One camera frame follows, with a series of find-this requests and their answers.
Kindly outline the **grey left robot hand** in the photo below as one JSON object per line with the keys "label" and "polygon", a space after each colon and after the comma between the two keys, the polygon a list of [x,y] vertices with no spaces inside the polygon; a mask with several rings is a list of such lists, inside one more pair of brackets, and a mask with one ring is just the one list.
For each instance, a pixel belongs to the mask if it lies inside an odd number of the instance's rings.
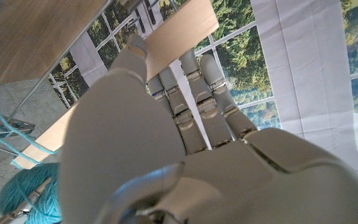
{"label": "grey left robot hand", "polygon": [[145,92],[132,35],[77,103],[59,170],[64,223],[358,223],[358,175],[281,129],[236,122],[236,140],[186,155]]}

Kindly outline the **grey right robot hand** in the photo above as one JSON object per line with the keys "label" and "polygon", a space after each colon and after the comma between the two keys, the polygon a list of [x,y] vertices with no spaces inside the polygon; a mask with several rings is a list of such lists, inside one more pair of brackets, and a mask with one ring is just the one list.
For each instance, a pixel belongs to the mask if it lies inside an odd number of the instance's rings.
{"label": "grey right robot hand", "polygon": [[44,193],[46,186],[51,183],[52,178],[49,177],[42,182],[34,191],[32,191],[17,208],[0,218],[0,224],[24,224],[28,219],[29,212],[39,201],[40,196]]}

